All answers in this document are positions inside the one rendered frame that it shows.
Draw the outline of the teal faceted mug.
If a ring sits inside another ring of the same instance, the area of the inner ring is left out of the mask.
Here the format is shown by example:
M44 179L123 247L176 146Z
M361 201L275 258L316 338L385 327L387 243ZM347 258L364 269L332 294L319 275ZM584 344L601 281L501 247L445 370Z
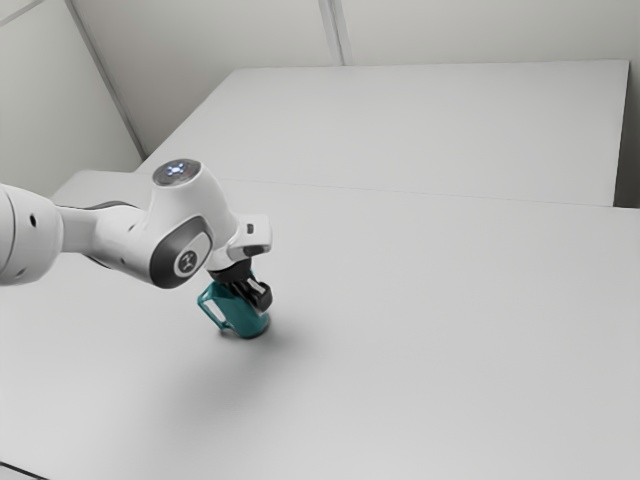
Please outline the teal faceted mug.
M220 329L243 339L262 335L270 325L269 314L257 310L237 290L213 281L197 298L197 304Z

